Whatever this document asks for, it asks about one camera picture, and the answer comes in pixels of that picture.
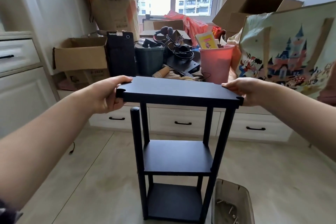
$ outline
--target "castle illustration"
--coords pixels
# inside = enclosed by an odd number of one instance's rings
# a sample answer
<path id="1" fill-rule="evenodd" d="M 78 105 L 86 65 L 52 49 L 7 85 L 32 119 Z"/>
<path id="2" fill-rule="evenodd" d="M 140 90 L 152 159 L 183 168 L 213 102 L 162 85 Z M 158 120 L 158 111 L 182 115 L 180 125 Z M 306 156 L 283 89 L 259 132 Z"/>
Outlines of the castle illustration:
<path id="1" fill-rule="evenodd" d="M 285 50 L 275 58 L 271 57 L 267 64 L 268 75 L 273 81 L 285 81 L 288 76 L 303 75 L 306 65 L 307 40 L 304 38 L 302 25 L 299 32 L 287 41 Z"/>

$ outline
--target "brown bag strap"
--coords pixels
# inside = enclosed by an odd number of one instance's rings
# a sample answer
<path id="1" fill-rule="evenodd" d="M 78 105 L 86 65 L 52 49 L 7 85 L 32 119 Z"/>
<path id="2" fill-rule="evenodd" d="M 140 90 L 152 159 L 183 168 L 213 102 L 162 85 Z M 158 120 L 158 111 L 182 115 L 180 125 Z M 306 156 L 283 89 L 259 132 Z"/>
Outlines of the brown bag strap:
<path id="1" fill-rule="evenodd" d="M 319 59 L 323 46 L 328 38 L 329 32 L 331 30 L 331 26 L 333 25 L 334 18 L 326 18 L 324 19 L 323 25 L 321 27 L 320 35 L 318 37 L 315 49 L 313 54 L 308 61 L 308 64 L 305 68 L 305 73 L 308 73 L 310 70 L 314 69 L 317 60 Z"/>
<path id="2" fill-rule="evenodd" d="M 268 59 L 270 57 L 270 33 L 271 27 L 264 28 L 264 43 L 263 43 L 263 65 L 264 65 L 264 76 L 267 77 L 268 69 Z"/>

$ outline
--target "hand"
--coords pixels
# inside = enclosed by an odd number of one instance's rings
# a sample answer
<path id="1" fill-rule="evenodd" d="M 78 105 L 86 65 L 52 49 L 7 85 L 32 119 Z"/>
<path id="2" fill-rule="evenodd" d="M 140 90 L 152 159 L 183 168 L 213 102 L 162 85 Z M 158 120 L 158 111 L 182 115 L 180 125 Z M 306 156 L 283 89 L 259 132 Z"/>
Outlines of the hand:
<path id="1" fill-rule="evenodd" d="M 232 82 L 222 83 L 222 87 L 225 87 L 234 93 L 243 96 L 243 106 L 256 106 L 260 105 L 260 93 L 263 92 L 264 85 L 270 82 L 264 82 L 256 78 L 237 78 Z"/>
<path id="2" fill-rule="evenodd" d="M 125 75 L 111 77 L 76 91 L 76 94 L 80 96 L 84 108 L 92 108 L 92 114 L 108 113 L 123 107 L 123 99 L 116 98 L 116 88 L 121 83 L 131 82 L 132 80 L 132 77 Z"/>

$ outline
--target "black handle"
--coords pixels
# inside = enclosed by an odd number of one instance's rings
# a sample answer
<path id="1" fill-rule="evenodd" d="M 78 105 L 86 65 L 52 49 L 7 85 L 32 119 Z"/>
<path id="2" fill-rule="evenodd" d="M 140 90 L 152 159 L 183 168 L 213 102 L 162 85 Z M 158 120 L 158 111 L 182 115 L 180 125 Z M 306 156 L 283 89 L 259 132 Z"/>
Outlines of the black handle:
<path id="1" fill-rule="evenodd" d="M 246 127 L 247 129 L 250 129 L 250 130 L 266 130 L 266 128 L 250 128 L 250 127 Z"/>
<path id="2" fill-rule="evenodd" d="M 191 125 L 191 122 L 189 122 L 189 123 L 179 123 L 179 122 L 175 121 L 175 124 L 180 124 L 180 125 Z"/>
<path id="3" fill-rule="evenodd" d="M 109 119 L 110 119 L 110 120 L 124 120 L 125 118 L 116 119 L 116 118 L 109 117 Z"/>
<path id="4" fill-rule="evenodd" d="M 14 57 L 14 55 L 2 56 L 2 57 L 0 57 L 0 59 L 8 59 L 8 58 L 12 58 L 12 57 Z"/>

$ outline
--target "person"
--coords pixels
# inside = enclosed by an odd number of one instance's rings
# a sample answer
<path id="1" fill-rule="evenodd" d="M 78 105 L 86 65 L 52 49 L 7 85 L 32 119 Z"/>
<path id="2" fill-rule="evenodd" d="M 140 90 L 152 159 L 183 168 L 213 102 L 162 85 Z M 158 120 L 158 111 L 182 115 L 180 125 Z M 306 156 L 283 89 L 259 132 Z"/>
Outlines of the person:
<path id="1" fill-rule="evenodd" d="M 124 105 L 116 98 L 116 87 L 130 81 L 117 76 L 78 90 L 0 140 L 0 200 L 6 202 L 2 206 L 0 202 L 0 222 L 4 212 L 13 222 L 19 217 L 13 209 L 21 209 L 30 199 L 91 115 Z M 244 106 L 262 106 L 336 160 L 335 107 L 255 78 L 237 78 L 222 86 L 244 96 Z"/>

